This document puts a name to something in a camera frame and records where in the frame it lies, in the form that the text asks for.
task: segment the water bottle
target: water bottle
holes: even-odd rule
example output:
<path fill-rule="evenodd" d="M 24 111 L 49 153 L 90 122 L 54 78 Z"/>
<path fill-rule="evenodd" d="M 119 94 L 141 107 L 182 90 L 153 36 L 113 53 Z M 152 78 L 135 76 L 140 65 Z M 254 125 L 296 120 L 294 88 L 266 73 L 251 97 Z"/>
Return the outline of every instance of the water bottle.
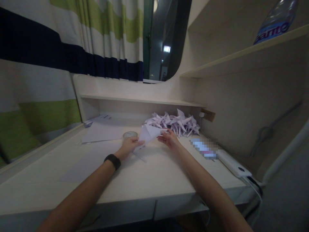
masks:
<path fill-rule="evenodd" d="M 297 6 L 298 0 L 279 0 L 264 20 L 253 45 L 287 32 L 296 15 Z"/>

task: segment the black wristband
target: black wristband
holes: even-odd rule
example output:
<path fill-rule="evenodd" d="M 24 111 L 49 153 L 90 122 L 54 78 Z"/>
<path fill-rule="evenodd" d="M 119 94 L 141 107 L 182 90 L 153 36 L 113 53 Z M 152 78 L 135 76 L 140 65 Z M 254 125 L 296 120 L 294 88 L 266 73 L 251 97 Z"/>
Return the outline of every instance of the black wristband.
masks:
<path fill-rule="evenodd" d="M 105 162 L 106 160 L 111 161 L 111 162 L 113 163 L 113 165 L 115 166 L 115 169 L 116 169 L 116 170 L 117 170 L 117 169 L 120 167 L 120 165 L 121 165 L 120 159 L 118 159 L 116 156 L 114 156 L 114 154 L 108 155 L 108 156 L 105 158 L 104 162 Z"/>

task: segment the hand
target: hand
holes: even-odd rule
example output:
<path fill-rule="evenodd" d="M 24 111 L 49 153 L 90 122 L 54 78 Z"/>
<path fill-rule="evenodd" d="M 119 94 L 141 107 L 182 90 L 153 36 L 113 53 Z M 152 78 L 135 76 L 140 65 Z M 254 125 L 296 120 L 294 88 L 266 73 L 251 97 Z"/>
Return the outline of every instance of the hand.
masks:
<path fill-rule="evenodd" d="M 167 145 L 171 151 L 176 151 L 182 147 L 177 136 L 171 129 L 167 129 L 167 132 L 162 131 L 161 134 L 162 136 L 157 137 L 158 141 Z"/>
<path fill-rule="evenodd" d="M 124 161 L 131 152 L 134 151 L 134 149 L 142 144 L 144 144 L 145 141 L 139 141 L 138 142 L 138 137 L 129 137 L 126 138 L 123 143 L 121 148 L 114 154 L 120 161 Z"/>

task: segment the bottle label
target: bottle label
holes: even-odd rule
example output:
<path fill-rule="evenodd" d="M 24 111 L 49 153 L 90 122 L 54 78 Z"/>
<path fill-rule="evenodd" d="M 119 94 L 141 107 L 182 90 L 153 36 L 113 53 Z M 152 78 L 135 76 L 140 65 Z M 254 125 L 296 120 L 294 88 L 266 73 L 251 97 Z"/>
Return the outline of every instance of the bottle label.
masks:
<path fill-rule="evenodd" d="M 255 39 L 253 45 L 263 42 L 265 40 L 274 38 L 278 35 L 281 35 L 287 32 L 287 30 L 289 29 L 289 26 L 290 24 L 288 22 L 283 21 L 283 22 L 275 23 L 273 25 L 270 25 L 268 27 L 261 29 L 258 32 L 257 38 Z"/>

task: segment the navy blue stripe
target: navy blue stripe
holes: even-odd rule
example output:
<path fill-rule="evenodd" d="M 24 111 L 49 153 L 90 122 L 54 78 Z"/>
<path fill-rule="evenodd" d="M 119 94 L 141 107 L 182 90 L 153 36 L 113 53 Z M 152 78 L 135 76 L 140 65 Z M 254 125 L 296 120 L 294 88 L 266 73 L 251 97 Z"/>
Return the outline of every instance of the navy blue stripe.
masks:
<path fill-rule="evenodd" d="M 143 62 L 92 55 L 54 30 L 0 7 L 0 59 L 91 76 L 143 81 Z"/>

